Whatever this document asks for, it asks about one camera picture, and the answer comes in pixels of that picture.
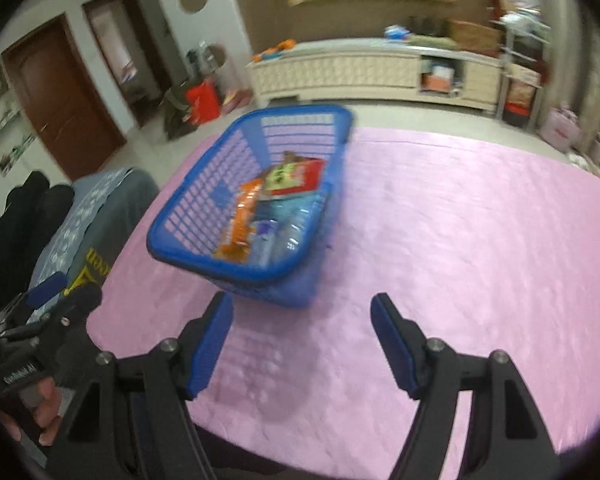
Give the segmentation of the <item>person left hand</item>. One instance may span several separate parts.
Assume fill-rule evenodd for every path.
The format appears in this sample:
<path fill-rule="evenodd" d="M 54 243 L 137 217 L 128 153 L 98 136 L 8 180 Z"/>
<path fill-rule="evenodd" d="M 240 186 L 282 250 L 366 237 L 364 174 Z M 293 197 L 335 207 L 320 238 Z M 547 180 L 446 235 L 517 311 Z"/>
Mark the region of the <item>person left hand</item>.
<path fill-rule="evenodd" d="M 45 377 L 36 385 L 36 392 L 41 397 L 40 402 L 32 412 L 32 417 L 41 428 L 38 443 L 44 448 L 51 446 L 58 434 L 61 424 L 59 415 L 62 395 L 53 377 Z M 6 429 L 12 440 L 20 442 L 22 431 L 12 416 L 0 411 L 0 422 Z"/>

